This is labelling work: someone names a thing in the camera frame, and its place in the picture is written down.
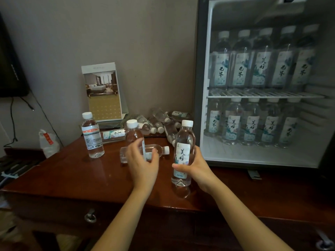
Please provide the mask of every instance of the drawer knob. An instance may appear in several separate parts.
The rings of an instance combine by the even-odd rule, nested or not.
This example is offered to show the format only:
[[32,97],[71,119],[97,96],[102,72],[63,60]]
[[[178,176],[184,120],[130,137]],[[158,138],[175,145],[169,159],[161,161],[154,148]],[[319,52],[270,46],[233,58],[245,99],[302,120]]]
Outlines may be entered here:
[[334,242],[331,241],[327,235],[322,232],[321,230],[317,229],[316,230],[321,237],[322,240],[316,242],[315,246],[317,249],[322,250],[322,251],[330,251],[334,250]]
[[88,213],[84,216],[86,222],[95,223],[96,216],[94,215],[94,209],[90,209]]

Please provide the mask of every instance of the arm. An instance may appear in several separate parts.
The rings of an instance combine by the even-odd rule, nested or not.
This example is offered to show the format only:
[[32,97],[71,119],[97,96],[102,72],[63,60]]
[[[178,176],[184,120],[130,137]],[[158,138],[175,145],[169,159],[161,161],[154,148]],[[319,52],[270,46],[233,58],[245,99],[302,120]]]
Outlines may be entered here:
[[173,164],[179,172],[185,172],[209,193],[216,201],[222,215],[245,251],[289,251],[285,242],[261,222],[234,193],[211,171],[196,146],[193,164],[190,166]]
[[157,150],[152,151],[151,163],[146,162],[138,149],[141,142],[142,139],[137,139],[128,146],[126,152],[134,189],[92,251],[123,251],[128,250],[130,246],[143,207],[152,191],[158,173],[159,155]]

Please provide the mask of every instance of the wooden desk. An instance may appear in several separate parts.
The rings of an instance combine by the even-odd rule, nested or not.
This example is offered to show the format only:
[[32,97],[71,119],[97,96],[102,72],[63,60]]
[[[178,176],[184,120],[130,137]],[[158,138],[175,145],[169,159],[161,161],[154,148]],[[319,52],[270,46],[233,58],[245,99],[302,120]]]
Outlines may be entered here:
[[[145,143],[169,145],[166,138]],[[105,144],[105,154],[91,159],[79,138],[2,189],[32,250],[59,250],[50,245],[53,234],[90,238],[104,232],[132,190],[128,166],[120,163],[122,146],[124,141]],[[241,250],[211,197],[194,181],[189,189],[171,183],[173,151],[170,146],[170,155],[160,159],[131,250]],[[262,180],[255,181],[243,169],[213,172],[293,249],[315,250],[315,226],[334,239],[335,206],[308,174],[260,171]],[[84,219],[90,209],[95,223]]]

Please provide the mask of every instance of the plastic bag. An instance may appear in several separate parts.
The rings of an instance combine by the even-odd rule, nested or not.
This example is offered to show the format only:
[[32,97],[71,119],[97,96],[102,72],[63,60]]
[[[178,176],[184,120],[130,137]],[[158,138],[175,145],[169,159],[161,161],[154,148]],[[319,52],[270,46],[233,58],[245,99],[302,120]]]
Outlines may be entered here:
[[55,153],[59,152],[60,146],[56,141],[56,135],[47,133],[44,130],[40,130],[40,147],[46,158],[51,157]]

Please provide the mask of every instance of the red tag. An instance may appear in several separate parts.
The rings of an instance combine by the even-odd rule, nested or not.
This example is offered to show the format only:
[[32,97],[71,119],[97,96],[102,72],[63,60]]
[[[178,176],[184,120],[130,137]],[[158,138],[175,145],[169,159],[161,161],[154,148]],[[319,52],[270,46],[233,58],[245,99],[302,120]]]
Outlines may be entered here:
[[50,145],[52,145],[52,144],[53,144],[53,141],[51,140],[49,134],[48,134],[48,133],[44,133],[43,135],[44,135],[45,139],[48,141],[48,143],[49,143]]

